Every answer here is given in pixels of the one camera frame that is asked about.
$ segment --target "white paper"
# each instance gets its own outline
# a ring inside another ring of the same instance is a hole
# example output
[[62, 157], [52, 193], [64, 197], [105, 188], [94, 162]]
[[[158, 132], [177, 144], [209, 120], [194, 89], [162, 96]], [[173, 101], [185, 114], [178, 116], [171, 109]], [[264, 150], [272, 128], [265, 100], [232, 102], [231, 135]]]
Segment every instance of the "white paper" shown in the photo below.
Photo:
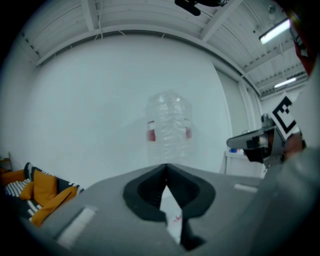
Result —
[[160, 211], [165, 213], [168, 233], [179, 244], [182, 231], [182, 210], [167, 186], [162, 193]]
[[269, 113], [285, 140], [298, 128], [291, 114], [292, 102], [290, 97], [284, 92], [278, 104]]

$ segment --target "ceiling beam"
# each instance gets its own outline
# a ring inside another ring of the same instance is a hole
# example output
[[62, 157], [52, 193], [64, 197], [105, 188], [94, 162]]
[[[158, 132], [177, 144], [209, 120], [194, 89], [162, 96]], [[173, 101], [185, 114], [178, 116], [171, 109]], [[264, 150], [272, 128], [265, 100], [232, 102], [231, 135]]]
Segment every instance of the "ceiling beam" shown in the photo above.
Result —
[[305, 86], [307, 84], [307, 82], [308, 82], [308, 79], [306, 78], [306, 79], [304, 79], [302, 81], [294, 83], [293, 85], [284, 86], [283, 89], [277, 90], [276, 92], [272, 92], [272, 93], [270, 93], [268, 95], [265, 95], [265, 96], [261, 97], [260, 100], [263, 101], [263, 100], [266, 100], [266, 99], [268, 99], [270, 97], [273, 97], [275, 95], [283, 94], [284, 92], [288, 92], [288, 91], [297, 89], [299, 87]]
[[[89, 31], [85, 32], [83, 34], [77, 35], [73, 38], [68, 39], [67, 41], [62, 42], [52, 50], [50, 50], [48, 53], [46, 53], [44, 56], [41, 57], [41, 59], [36, 63], [37, 66], [39, 66], [41, 63], [43, 63], [46, 59], [51, 57], [52, 55], [56, 54], [58, 51], [62, 50], [65, 47], [69, 47], [69, 45], [72, 45], [73, 43], [76, 43], [78, 41], [81, 41], [86, 38], [90, 38], [93, 36], [96, 36], [98, 34], [102, 33], [111, 33], [115, 31], [151, 31], [151, 32], [158, 32], [161, 34], [166, 34], [168, 36], [174, 36], [186, 41], [189, 41], [197, 46], [200, 46], [204, 49], [207, 49], [209, 52], [212, 54], [218, 56], [219, 58], [223, 59], [227, 64], [232, 66], [238, 73], [239, 75], [245, 74], [243, 69], [238, 66], [232, 59], [230, 59], [228, 56], [226, 56], [224, 53], [213, 47], [212, 45], [200, 40], [199, 38], [194, 37], [193, 35], [187, 34], [185, 32], [163, 27], [163, 26], [156, 26], [156, 25], [147, 25], [147, 24], [123, 24], [123, 25], [112, 25], [112, 26], [107, 26], [107, 27], [102, 27], [100, 29], [96, 29], [95, 31]], [[249, 76], [245, 76], [247, 82], [249, 85], [255, 90], [255, 92], [258, 95], [261, 95], [261, 92], [258, 90], [256, 87], [255, 83], [250, 79]]]
[[[286, 43], [284, 43], [282, 45], [282, 52], [286, 52], [290, 49], [294, 48], [294, 44], [293, 42], [290, 40]], [[281, 48], [278, 47], [272, 51], [270, 51], [269, 53], [267, 53], [266, 55], [264, 55], [263, 57], [259, 58], [256, 62], [253, 62], [252, 64], [250, 64], [249, 66], [245, 67], [243, 69], [243, 71], [248, 74], [251, 71], [254, 71], [258, 68], [260, 68], [262, 65], [264, 65], [265, 63], [268, 63], [270, 61], [272, 61], [273, 59], [275, 59], [276, 57], [280, 56], [281, 53]]]
[[89, 31], [98, 29], [99, 21], [95, 0], [81, 0], [81, 5]]
[[23, 50], [23, 52], [28, 56], [30, 61], [32, 61], [34, 64], [37, 64], [37, 62], [40, 60], [40, 56], [28, 44], [26, 39], [21, 34], [18, 34], [16, 37], [16, 41], [17, 41], [17, 44], [20, 46], [20, 48]]
[[[302, 71], [305, 71], [305, 68], [302, 64], [298, 65], [298, 66], [295, 66], [291, 69], [288, 69], [284, 72], [284, 78], [287, 78], [287, 77], [290, 77], [290, 76], [293, 76], [297, 73], [300, 73]], [[283, 78], [283, 74], [280, 73], [280, 74], [277, 74], [273, 77], [270, 77], [260, 83], [258, 83], [256, 86], [258, 87], [258, 89], [263, 89], [271, 84], [275, 84], [276, 82], [278, 82], [279, 80], [281, 80]]]
[[243, 0], [229, 0], [228, 3], [221, 7], [210, 19], [200, 34], [200, 39], [207, 42], [220, 25], [235, 11]]

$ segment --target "ceiling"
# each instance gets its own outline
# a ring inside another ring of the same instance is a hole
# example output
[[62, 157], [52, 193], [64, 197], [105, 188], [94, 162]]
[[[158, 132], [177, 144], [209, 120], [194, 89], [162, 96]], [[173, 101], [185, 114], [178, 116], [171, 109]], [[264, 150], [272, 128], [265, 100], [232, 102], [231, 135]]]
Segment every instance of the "ceiling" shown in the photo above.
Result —
[[[275, 19], [268, 14], [276, 6]], [[27, 22], [20, 46], [38, 66], [77, 42], [128, 31], [175, 36], [208, 49], [231, 65], [262, 98], [277, 93], [274, 85], [300, 76], [281, 90], [301, 86], [306, 72], [290, 33], [262, 45], [259, 36], [286, 18], [272, 0], [229, 0], [224, 7], [197, 4], [193, 16], [174, 0], [50, 0]]]

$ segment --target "gray surface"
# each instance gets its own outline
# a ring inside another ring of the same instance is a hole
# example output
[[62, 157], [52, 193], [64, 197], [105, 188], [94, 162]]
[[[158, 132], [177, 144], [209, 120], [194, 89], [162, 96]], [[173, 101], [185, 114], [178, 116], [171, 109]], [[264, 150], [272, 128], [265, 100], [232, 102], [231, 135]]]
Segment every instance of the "gray surface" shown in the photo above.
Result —
[[[223, 226], [220, 232], [212, 233], [206, 244], [190, 254], [219, 256], [249, 255], [252, 250], [255, 233], [273, 197], [273, 191], [277, 184], [276, 179], [280, 170], [281, 165], [269, 169], [250, 204], [246, 208], [243, 208], [243, 211], [238, 211], [238, 214], [234, 215], [230, 222]], [[209, 226], [211, 227], [215, 223], [215, 221], [212, 221]]]
[[[43, 249], [46, 250], [45, 255], [52, 255], [52, 256], [76, 256], [72, 251], [69, 251], [62, 246], [60, 246], [52, 237], [43, 234], [41, 229], [36, 227], [33, 223], [31, 223], [28, 219], [26, 218], [20, 218], [20, 221], [22, 225], [25, 227], [25, 229], [29, 232], [29, 234], [36, 239]], [[34, 254], [34, 251], [32, 251], [32, 248], [34, 248], [34, 244], [30, 244], [30, 253]]]
[[[257, 186], [258, 178], [226, 176], [176, 165], [211, 183], [216, 190], [212, 206], [201, 218], [190, 220], [192, 230], [205, 240], [216, 235], [241, 214], [254, 193], [234, 189], [236, 183]], [[180, 255], [185, 249], [169, 235], [165, 223], [139, 219], [123, 199], [123, 189], [132, 179], [155, 166], [100, 181], [75, 199], [60, 207], [43, 224], [42, 229], [57, 238], [63, 228], [84, 206], [98, 209], [97, 214], [73, 247], [82, 255]]]

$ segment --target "black ceiling fixture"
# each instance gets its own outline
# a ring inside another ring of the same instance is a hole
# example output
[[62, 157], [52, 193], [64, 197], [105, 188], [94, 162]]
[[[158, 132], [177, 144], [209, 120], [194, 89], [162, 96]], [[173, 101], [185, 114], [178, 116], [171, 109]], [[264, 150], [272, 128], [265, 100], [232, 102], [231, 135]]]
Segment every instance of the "black ceiling fixture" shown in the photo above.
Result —
[[199, 16], [201, 14], [201, 11], [195, 6], [196, 4], [218, 7], [224, 6], [227, 2], [228, 0], [174, 0], [174, 3], [177, 6], [180, 6], [194, 16]]

